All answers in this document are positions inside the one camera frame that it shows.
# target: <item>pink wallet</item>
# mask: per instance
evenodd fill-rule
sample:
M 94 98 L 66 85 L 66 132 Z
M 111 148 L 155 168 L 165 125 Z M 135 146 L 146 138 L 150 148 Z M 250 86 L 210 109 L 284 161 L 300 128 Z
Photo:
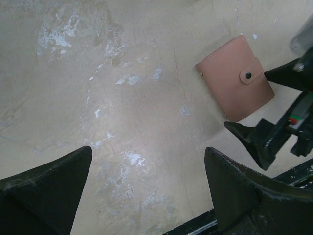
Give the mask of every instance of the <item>pink wallet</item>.
M 228 120 L 238 122 L 274 98 L 264 69 L 242 35 L 196 65 Z

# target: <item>white paint stain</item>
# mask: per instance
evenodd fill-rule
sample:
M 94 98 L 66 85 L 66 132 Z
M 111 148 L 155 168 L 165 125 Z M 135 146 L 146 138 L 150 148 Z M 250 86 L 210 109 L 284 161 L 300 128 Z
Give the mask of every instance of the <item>white paint stain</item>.
M 96 118 L 99 118 L 99 112 L 100 112 L 100 111 L 101 111 L 100 109 L 94 111 L 94 115 L 96 116 Z
M 138 161 L 136 167 L 142 167 L 142 166 L 144 165 L 143 162 L 144 162 L 145 160 L 146 160 L 145 158 L 139 159 L 139 161 Z
M 98 147 L 100 147 L 102 145 L 102 141 L 98 141 L 96 143 L 91 142 L 90 144 L 91 144 L 92 147 L 98 148 Z
M 181 109 L 180 109 L 180 115 L 184 116 L 184 115 L 190 115 L 190 110 L 188 108 L 187 105 L 184 105 Z
M 149 57 L 148 56 L 146 56 L 146 57 L 144 57 L 144 58 L 137 58 L 137 61 L 138 62 L 142 62 L 142 61 L 144 61 L 144 60 L 146 60 L 146 59 L 148 59 Z
M 109 59 L 114 59 L 115 57 L 120 57 L 124 54 L 125 44 L 121 43 L 119 45 L 118 41 L 115 39 L 109 39 L 108 44 L 105 49 L 104 56 Z
M 110 132 L 107 131 L 107 137 L 106 140 L 109 140 L 111 138 L 115 137 L 115 135 L 112 135 Z
M 90 89 L 88 90 L 88 96 L 87 96 L 87 100 L 86 100 L 86 106 L 88 105 L 90 100 Z
M 135 163 L 137 163 L 137 161 L 141 158 L 141 154 L 133 153 L 131 151 L 126 151 L 125 156 L 128 158 L 131 165 L 134 165 Z
M 126 63 L 124 63 L 123 67 L 129 66 L 129 65 L 131 65 L 131 64 L 132 64 L 132 62 L 126 62 Z
M 117 82 L 116 82 L 116 85 L 121 85 L 125 82 L 128 83 L 128 85 L 135 85 L 137 82 L 143 80 L 142 77 L 139 77 L 135 74 L 127 74 L 127 75 L 124 75 L 121 79 L 119 79 Z
M 38 34 L 38 44 L 47 49 L 49 45 L 72 47 L 72 44 L 66 40 L 66 36 L 75 37 L 79 24 L 78 15 L 72 15 L 65 25 L 57 26 L 55 29 L 50 29 L 43 23 L 42 31 Z
M 157 67 L 157 69 L 153 72 L 151 79 L 155 81 L 159 81 L 162 77 L 162 67 L 161 64 Z

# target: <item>beige floor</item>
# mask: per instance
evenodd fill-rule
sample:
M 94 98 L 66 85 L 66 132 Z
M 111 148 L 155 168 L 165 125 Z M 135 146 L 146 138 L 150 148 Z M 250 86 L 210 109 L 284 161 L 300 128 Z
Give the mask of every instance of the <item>beige floor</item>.
M 261 171 L 194 69 L 243 33 L 266 70 L 309 0 L 1 0 L 0 178 L 83 145 L 93 162 L 73 235 L 161 234 L 212 208 L 203 157 L 213 146 Z M 241 123 L 276 122 L 298 92 Z M 291 140 L 265 172 L 306 159 Z

